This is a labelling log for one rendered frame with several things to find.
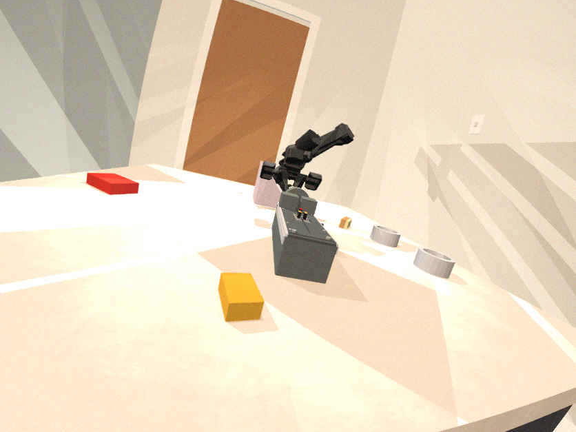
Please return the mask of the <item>grey short cylinder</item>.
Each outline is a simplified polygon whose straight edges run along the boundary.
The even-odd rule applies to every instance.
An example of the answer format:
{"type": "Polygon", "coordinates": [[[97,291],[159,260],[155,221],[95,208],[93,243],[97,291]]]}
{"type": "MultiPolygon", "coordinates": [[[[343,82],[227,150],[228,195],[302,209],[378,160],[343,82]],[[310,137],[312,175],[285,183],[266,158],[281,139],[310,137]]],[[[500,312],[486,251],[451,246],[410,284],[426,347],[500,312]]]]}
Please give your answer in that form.
{"type": "Polygon", "coordinates": [[[397,247],[401,233],[381,225],[373,225],[370,239],[384,246],[397,247]]]}
{"type": "Polygon", "coordinates": [[[419,247],[413,264],[433,276],[449,278],[453,271],[455,260],[436,250],[419,247]]]}

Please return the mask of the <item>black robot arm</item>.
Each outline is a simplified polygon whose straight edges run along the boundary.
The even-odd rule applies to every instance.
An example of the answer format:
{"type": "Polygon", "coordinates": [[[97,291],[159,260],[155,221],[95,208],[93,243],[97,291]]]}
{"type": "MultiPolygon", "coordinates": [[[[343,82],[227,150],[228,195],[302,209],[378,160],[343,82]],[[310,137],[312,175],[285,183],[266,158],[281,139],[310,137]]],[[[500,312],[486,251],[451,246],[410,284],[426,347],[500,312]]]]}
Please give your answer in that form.
{"type": "Polygon", "coordinates": [[[308,130],[294,145],[287,146],[286,150],[282,153],[283,156],[287,155],[285,162],[284,158],[281,159],[279,166],[275,168],[285,167],[285,165],[289,163],[299,165],[302,170],[305,164],[313,158],[321,155],[335,145],[343,146],[344,144],[349,144],[353,141],[353,137],[354,135],[349,129],[349,126],[344,123],[339,124],[333,131],[321,137],[314,131],[308,130]]]}

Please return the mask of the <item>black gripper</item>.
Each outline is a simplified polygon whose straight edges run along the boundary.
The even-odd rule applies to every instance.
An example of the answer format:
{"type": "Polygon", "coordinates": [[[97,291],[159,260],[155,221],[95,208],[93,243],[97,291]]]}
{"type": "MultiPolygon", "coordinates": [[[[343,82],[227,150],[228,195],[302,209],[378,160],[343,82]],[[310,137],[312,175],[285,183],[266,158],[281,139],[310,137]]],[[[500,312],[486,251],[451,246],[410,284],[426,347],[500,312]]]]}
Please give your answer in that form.
{"type": "Polygon", "coordinates": [[[277,177],[276,184],[279,184],[282,191],[288,190],[288,179],[293,180],[293,187],[302,188],[304,182],[306,189],[316,191],[322,182],[322,175],[314,172],[301,174],[301,167],[299,165],[287,164],[285,167],[275,168],[276,163],[270,161],[263,161],[260,177],[263,179],[271,180],[273,174],[277,177]]]}

